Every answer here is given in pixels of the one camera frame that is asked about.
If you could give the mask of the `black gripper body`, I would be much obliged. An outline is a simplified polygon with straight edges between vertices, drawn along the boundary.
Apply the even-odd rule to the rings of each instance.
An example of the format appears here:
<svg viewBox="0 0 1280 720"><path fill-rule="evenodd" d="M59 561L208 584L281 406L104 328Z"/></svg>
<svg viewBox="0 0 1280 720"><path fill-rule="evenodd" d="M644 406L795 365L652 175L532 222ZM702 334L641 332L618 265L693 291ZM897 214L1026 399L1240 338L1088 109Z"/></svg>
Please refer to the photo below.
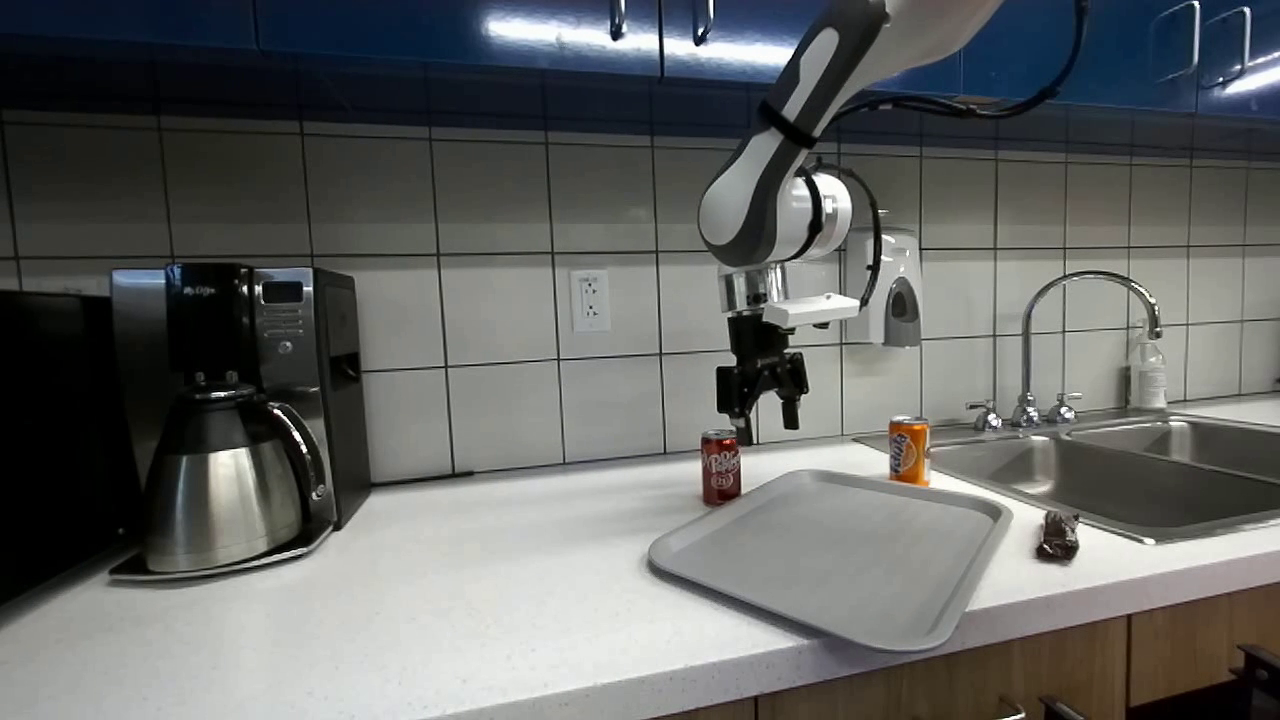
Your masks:
<svg viewBox="0 0 1280 720"><path fill-rule="evenodd" d="M795 352L788 348L782 328L768 322L762 316L733 316L729 338L733 338L729 384L737 395L795 387Z"/></svg>

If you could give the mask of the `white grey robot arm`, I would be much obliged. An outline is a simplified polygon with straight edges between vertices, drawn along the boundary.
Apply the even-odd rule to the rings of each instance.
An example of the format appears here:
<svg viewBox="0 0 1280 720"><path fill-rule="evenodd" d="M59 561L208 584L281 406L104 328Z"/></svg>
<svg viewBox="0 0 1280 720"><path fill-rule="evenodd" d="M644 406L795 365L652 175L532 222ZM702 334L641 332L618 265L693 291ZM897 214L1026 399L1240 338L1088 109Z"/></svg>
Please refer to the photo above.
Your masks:
<svg viewBox="0 0 1280 720"><path fill-rule="evenodd" d="M752 441L752 406L768 390L781 395L782 423L799 428L808 368L788 334L854 319L878 281L878 261L868 261L860 301L782 296L788 265L829 254L852 234L854 175L821 173L814 141L854 93L955 57L996 7L999 0L829 0L760 100L752 137L709 181L694 227L722 268L733 342L733 365L714 368L714 412L738 443Z"/></svg>

